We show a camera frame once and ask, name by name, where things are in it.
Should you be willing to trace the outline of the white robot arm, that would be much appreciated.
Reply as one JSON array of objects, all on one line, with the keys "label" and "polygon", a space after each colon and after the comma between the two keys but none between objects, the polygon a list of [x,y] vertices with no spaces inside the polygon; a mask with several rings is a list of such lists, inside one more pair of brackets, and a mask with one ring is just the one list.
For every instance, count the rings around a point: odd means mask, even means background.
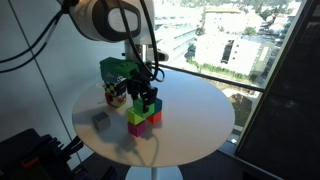
[{"label": "white robot arm", "polygon": [[[159,51],[154,34],[155,5],[153,0],[57,0],[70,16],[81,35],[94,41],[128,41],[127,57],[140,68],[144,84],[130,89],[132,98],[140,93],[143,108],[155,102],[157,89],[150,86],[156,80],[158,64],[168,55]],[[151,45],[155,62],[154,73],[142,61],[137,45]]]}]

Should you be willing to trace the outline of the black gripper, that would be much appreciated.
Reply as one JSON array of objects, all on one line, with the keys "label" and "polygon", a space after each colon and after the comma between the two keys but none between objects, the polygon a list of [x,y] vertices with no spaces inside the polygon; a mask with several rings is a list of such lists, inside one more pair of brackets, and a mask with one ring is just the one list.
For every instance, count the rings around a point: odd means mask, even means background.
[{"label": "black gripper", "polygon": [[137,71],[131,73],[132,78],[127,81],[127,91],[133,100],[139,96],[143,101],[143,112],[149,110],[149,106],[155,102],[158,89],[150,84],[150,81],[144,75]]}]

